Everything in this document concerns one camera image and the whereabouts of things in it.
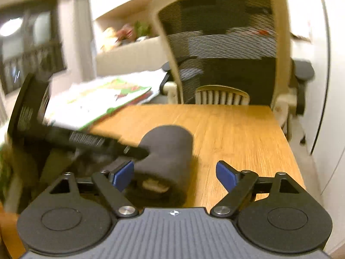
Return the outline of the dark grey garment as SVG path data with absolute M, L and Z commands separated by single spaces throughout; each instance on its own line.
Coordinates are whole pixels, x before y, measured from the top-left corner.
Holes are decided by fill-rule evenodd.
M 89 177 L 94 172 L 112 171 L 132 161 L 134 173 L 124 195 L 134 206 L 182 206 L 190 187 L 192 134 L 181 126 L 163 125 L 146 133 L 139 147 L 149 151 L 143 160 L 81 153 L 72 162 L 70 170 L 77 177 Z

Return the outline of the green cartoon zipper storage bag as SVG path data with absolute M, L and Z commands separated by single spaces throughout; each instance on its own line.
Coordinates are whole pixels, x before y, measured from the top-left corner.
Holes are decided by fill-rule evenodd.
M 117 109 L 151 95 L 151 88 L 114 81 L 99 88 L 81 92 L 67 102 L 48 103 L 44 122 L 81 130 Z

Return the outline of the beige sofa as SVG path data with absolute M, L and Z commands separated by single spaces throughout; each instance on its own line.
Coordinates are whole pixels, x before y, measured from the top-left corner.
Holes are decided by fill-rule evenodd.
M 159 37 L 116 47 L 95 58 L 98 76 L 155 71 L 168 62 Z

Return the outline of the beige mesh office chair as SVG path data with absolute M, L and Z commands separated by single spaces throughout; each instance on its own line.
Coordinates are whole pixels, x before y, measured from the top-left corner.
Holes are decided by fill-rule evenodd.
M 180 104 L 269 106 L 286 137 L 311 62 L 294 58 L 287 0 L 152 0 Z

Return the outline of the red flower plant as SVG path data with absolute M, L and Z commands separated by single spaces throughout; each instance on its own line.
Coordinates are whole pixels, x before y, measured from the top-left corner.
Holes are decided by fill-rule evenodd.
M 108 27 L 102 33 L 101 50 L 108 52 L 119 46 L 149 39 L 152 35 L 151 31 L 151 25 L 141 21 L 136 21 L 134 24 L 125 24 L 119 30 Z

